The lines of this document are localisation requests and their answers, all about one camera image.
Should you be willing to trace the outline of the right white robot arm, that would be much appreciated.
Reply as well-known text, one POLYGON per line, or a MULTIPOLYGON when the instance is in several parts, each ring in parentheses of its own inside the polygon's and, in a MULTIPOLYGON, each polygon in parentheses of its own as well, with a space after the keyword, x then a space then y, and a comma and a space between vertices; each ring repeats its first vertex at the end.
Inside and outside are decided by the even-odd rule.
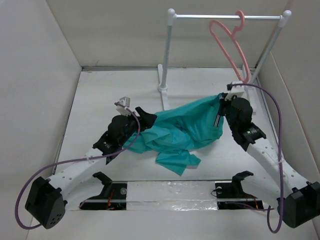
POLYGON ((320 215, 320 184, 311 183, 296 172, 284 158, 279 159, 266 134, 252 122, 253 109, 242 97, 221 98, 219 115, 225 117, 234 141, 253 157, 272 178, 246 170, 232 177, 230 190, 237 197, 253 195, 272 208, 290 228, 296 228, 320 215))

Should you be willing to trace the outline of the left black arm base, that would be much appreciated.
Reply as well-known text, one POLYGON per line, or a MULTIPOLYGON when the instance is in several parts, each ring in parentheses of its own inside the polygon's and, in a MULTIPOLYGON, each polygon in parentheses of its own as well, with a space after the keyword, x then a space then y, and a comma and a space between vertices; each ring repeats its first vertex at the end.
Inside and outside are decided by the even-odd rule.
POLYGON ((79 205, 80 210, 87 211, 122 211, 127 209, 128 183, 116 181, 102 189, 102 192, 79 205))

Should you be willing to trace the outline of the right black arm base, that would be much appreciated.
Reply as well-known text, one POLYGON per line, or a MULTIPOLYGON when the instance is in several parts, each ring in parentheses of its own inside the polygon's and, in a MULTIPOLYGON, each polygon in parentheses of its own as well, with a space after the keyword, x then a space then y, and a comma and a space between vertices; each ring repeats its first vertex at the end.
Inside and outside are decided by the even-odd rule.
POLYGON ((265 210, 261 200, 242 191, 234 190, 230 181, 216 181, 214 186, 211 195, 217 199, 219 210, 265 210))

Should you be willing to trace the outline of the teal trousers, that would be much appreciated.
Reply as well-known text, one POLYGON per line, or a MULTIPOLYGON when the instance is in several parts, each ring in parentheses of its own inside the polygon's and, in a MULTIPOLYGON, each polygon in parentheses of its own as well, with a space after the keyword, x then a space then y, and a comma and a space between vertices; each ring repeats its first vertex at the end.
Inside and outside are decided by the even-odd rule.
POLYGON ((215 126, 220 96, 212 95, 156 113, 150 129, 134 134, 125 143, 130 151, 158 153, 155 162, 181 176, 187 167, 197 167, 201 159, 191 153, 218 140, 223 134, 223 119, 215 126))

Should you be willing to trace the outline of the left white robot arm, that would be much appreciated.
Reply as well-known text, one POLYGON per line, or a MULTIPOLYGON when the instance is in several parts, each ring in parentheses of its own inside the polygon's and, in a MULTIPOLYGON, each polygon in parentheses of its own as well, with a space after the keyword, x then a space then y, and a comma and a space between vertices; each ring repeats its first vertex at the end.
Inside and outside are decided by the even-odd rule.
POLYGON ((157 115, 141 107, 131 111, 117 104, 119 114, 114 116, 84 158, 69 162, 69 166, 47 178, 37 177, 32 182, 25 209, 45 229, 57 225, 66 211, 92 197, 107 198, 113 193, 113 181, 102 169, 120 153, 128 149, 131 136, 150 129, 157 115))

